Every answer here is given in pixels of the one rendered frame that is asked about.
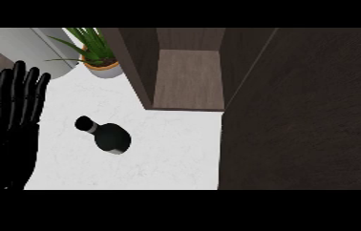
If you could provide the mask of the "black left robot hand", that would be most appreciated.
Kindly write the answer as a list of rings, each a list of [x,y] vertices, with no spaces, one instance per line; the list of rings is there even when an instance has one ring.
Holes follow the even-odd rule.
[[[0,190],[22,190],[34,173],[49,80],[22,60],[0,72]]]

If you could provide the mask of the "dark green wine bottle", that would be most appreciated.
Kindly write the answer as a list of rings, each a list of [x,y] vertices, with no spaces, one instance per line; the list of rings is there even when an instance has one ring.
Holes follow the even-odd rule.
[[[95,137],[98,147],[114,155],[121,155],[130,148],[132,136],[114,123],[98,124],[86,115],[76,120],[76,128]]]

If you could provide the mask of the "brown wooden cabinet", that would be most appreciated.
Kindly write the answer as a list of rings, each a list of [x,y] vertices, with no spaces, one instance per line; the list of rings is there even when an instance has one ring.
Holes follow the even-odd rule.
[[[147,110],[222,112],[274,28],[104,28]]]

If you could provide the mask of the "pale grey appliance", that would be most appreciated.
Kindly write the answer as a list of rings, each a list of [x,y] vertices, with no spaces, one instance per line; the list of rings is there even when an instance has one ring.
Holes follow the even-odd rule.
[[[22,60],[27,69],[37,67],[50,78],[62,77],[76,67],[80,54],[56,41],[73,43],[62,28],[0,28],[0,53],[9,60]]]

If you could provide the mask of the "green potted plant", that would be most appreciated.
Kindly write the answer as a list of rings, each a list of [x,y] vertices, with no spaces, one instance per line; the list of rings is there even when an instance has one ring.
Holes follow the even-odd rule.
[[[67,28],[67,31],[80,41],[83,47],[78,48],[68,41],[52,37],[53,40],[65,44],[78,53],[78,58],[62,58],[58,60],[80,62],[90,74],[101,79],[111,79],[120,76],[124,71],[101,30],[98,28]]]

